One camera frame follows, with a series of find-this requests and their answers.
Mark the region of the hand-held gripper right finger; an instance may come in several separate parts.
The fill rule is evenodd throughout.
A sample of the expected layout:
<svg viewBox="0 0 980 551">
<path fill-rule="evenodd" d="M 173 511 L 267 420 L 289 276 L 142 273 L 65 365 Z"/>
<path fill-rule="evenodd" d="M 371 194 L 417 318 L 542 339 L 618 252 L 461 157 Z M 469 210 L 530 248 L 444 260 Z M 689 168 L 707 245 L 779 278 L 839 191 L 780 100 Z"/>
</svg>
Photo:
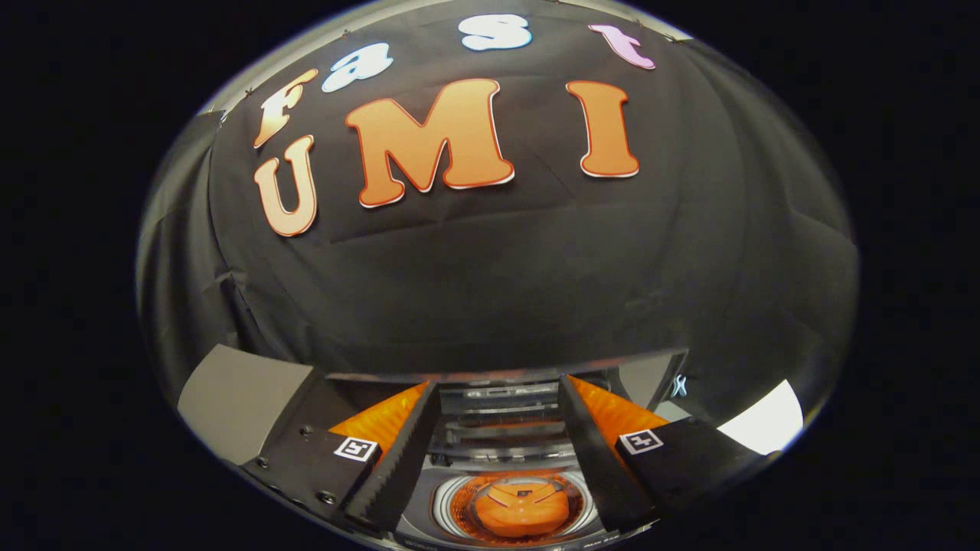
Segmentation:
<svg viewBox="0 0 980 551">
<path fill-rule="evenodd" d="M 560 414 L 599 518 L 627 531 L 704 506 L 766 466 L 766 456 L 705 421 L 665 421 L 564 374 Z"/>
</svg>

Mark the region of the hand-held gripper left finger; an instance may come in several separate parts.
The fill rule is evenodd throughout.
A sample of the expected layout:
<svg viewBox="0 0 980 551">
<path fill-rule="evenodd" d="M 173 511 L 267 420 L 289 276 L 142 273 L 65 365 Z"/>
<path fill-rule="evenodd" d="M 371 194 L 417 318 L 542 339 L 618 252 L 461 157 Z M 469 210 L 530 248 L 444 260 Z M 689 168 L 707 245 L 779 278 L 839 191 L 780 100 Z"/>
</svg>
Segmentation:
<svg viewBox="0 0 980 551">
<path fill-rule="evenodd" d="M 435 383 L 308 381 L 242 470 L 336 529 L 385 536 L 396 529 L 441 414 Z"/>
</svg>

